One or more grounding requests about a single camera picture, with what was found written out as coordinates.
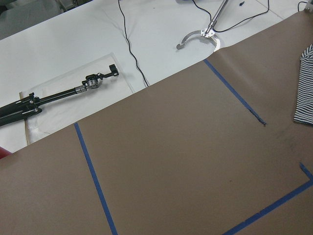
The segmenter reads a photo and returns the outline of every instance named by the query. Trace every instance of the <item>striped fabric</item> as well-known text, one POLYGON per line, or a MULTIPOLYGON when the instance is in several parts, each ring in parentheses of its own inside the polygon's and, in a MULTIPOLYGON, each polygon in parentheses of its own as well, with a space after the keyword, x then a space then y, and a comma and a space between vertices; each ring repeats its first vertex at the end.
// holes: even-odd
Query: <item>striped fabric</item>
POLYGON ((313 44, 302 53, 300 63, 297 106, 293 120, 313 125, 313 44))

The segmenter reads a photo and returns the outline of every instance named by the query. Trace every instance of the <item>small black object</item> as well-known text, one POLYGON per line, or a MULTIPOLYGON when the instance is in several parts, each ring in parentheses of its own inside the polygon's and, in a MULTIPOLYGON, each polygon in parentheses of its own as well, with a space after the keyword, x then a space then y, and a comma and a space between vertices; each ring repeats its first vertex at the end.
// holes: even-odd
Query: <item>small black object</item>
POLYGON ((82 81, 82 86, 75 87, 63 92, 59 92, 44 98, 35 97, 34 93, 29 94, 28 97, 15 101, 11 104, 5 105, 0 108, 0 126, 27 119, 33 115, 41 113, 40 105, 53 102, 74 94, 79 94, 87 91, 87 89, 95 89, 99 87, 98 79, 118 76, 118 70, 115 65, 110 65, 111 72, 108 74, 91 74, 86 76, 86 80, 82 81))

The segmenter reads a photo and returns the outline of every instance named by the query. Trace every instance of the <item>blue painter's tape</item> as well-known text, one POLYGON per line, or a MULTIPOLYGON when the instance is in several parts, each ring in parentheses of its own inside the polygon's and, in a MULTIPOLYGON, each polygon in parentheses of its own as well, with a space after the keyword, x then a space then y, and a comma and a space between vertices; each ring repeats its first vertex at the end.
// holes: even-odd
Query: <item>blue painter's tape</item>
POLYGON ((89 170, 90 170, 90 173, 91 173, 94 185, 95 185, 95 187, 97 189, 98 196, 99 196, 99 199, 100 199, 103 211, 104 211, 104 213, 106 215, 106 218, 107 218, 107 221, 109 223, 109 227, 111 229, 112 235, 118 235, 118 233, 116 231, 116 227, 115 227, 113 219, 112 219, 112 216, 111 216, 111 213, 109 211, 108 204, 106 202, 106 199, 105 199, 105 197, 103 195, 101 186, 99 184, 98 177, 97 177, 96 172, 95 172, 95 170, 93 168, 92 161, 91 161, 91 158, 89 156, 89 153, 88 153, 88 150, 87 150, 87 147, 86 147, 86 144, 85 144, 82 132, 80 131, 78 123, 74 123, 74 126, 75 126, 75 129, 76 129, 77 135, 78 135, 78 139, 79 139, 80 145, 81 145, 81 147, 83 149, 83 152, 84 152, 84 155, 85 155, 85 158, 86 158, 86 161, 87 161, 87 164, 88 164, 88 167, 89 167, 89 170))
POLYGON ((244 222, 242 222, 242 223, 236 225, 235 227, 233 227, 232 229, 228 230, 223 235, 234 235, 234 234, 236 234, 237 232, 244 229, 248 225, 250 225, 250 224, 254 223, 255 221, 257 221, 258 219, 262 218, 264 215, 270 213, 271 211, 273 211, 277 207, 281 206, 282 204, 286 203, 290 199, 299 195, 300 193, 302 193, 303 191, 305 191, 309 187, 313 186, 313 175, 309 172, 309 170, 302 163, 300 163, 300 167, 304 171, 304 173, 309 177, 309 179, 310 179, 309 181, 307 181, 306 183, 304 183, 300 187, 296 188, 295 190, 291 191, 290 193, 288 193, 284 197, 278 199, 276 202, 274 202, 273 204, 264 208, 260 212, 254 214, 253 216, 251 216, 250 218, 248 218, 244 222))
POLYGON ((236 92, 236 90, 226 81, 226 79, 214 68, 214 66, 204 60, 205 64, 217 75, 217 77, 224 83, 224 85, 236 96, 236 98, 258 119, 260 123, 266 125, 266 122, 252 109, 252 107, 236 92))

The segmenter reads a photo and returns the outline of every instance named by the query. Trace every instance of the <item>cord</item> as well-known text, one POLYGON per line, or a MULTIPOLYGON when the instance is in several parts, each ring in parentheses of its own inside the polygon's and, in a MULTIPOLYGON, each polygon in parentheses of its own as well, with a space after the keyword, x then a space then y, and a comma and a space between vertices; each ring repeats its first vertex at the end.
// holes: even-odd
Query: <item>cord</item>
POLYGON ((122 11, 122 8, 121 8, 121 5, 120 5, 120 3, 119 3, 119 0, 117 0, 117 1, 118 1, 118 7, 119 7, 119 9, 120 9, 120 11, 121 11, 121 13, 122 13, 122 15, 123 15, 123 18, 124 18, 125 38, 126 38, 126 41, 127 41, 127 43, 128 43, 128 50, 129 50, 129 53, 133 56, 133 58, 134 58, 135 61, 136 61, 136 67, 137 67, 137 69, 139 70, 139 72, 141 73, 141 75, 142 75, 142 77, 143 77, 143 81, 145 82, 145 86, 146 86, 146 87, 149 87, 149 83, 148 83, 148 81, 147 81, 145 75, 143 74, 143 72, 142 72, 141 69, 139 68, 137 58, 134 56, 134 54, 133 54, 132 51, 131 51, 131 43, 130 43, 130 41, 128 40, 127 32, 126 32, 126 20, 125 20, 125 15, 124 15, 124 13, 123 13, 123 11, 122 11))
POLYGON ((199 6, 196 4, 195 0, 192 0, 192 1, 194 2, 194 5, 195 5, 198 9, 200 9, 200 10, 202 10, 202 11, 205 11, 207 14, 209 14, 209 16, 210 16, 210 21, 211 21, 211 20, 212 20, 211 13, 208 12, 207 10, 205 10, 205 9, 203 9, 203 8, 201 8, 201 7, 199 7, 199 6))
POLYGON ((254 17, 257 17, 257 16, 261 16, 261 15, 263 15, 263 14, 266 14, 266 13, 268 13, 268 11, 269 11, 269 0, 268 0, 268 9, 267 9, 265 12, 262 12, 262 13, 260 13, 260 14, 255 15, 255 16, 251 16, 251 17, 249 17, 249 18, 246 18, 246 19, 240 21, 239 23, 233 25, 232 27, 230 27, 230 28, 228 28, 228 29, 221 30, 221 31, 218 31, 218 30, 215 30, 215 29, 214 29, 214 31, 217 32, 217 33, 226 32, 226 31, 232 29, 233 27, 236 27, 237 25, 241 24, 242 22, 247 21, 247 20, 250 20, 250 19, 253 19, 254 17))
POLYGON ((299 10, 299 5, 300 5, 300 3, 307 3, 306 1, 300 1, 299 3, 298 3, 298 12, 300 11, 299 10))

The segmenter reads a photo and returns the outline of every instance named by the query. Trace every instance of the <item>white surface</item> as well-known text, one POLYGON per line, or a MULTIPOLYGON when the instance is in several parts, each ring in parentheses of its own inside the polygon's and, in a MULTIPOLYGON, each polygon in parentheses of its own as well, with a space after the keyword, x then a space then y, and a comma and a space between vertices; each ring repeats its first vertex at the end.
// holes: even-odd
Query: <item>white surface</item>
POLYGON ((85 76, 94 73, 110 73, 109 65, 115 64, 119 76, 99 80, 99 88, 40 106, 40 114, 26 121, 27 143, 34 143, 72 123, 108 107, 117 101, 130 96, 133 92, 128 86, 119 63, 107 55, 73 71, 67 72, 48 82, 42 83, 28 91, 22 97, 34 92, 38 97, 46 97, 58 92, 82 85, 85 76))
MULTIPOLYGON (((257 0, 231 0, 216 25, 228 26, 265 11, 257 0)), ((154 84, 204 58, 213 51, 209 41, 195 37, 184 49, 176 45, 189 32, 207 27, 208 15, 192 1, 121 0, 126 16, 132 51, 150 84, 154 84)), ((221 0, 197 3, 212 15, 221 0)), ((290 15, 290 5, 277 4, 266 15, 257 17, 219 37, 230 46, 290 15)), ((46 22, 0 41, 0 106, 19 99, 25 91, 80 67, 106 54, 114 53, 135 91, 144 88, 124 38, 123 18, 117 0, 94 0, 46 22)), ((23 123, 0 127, 0 146, 16 151, 24 146, 23 123)))

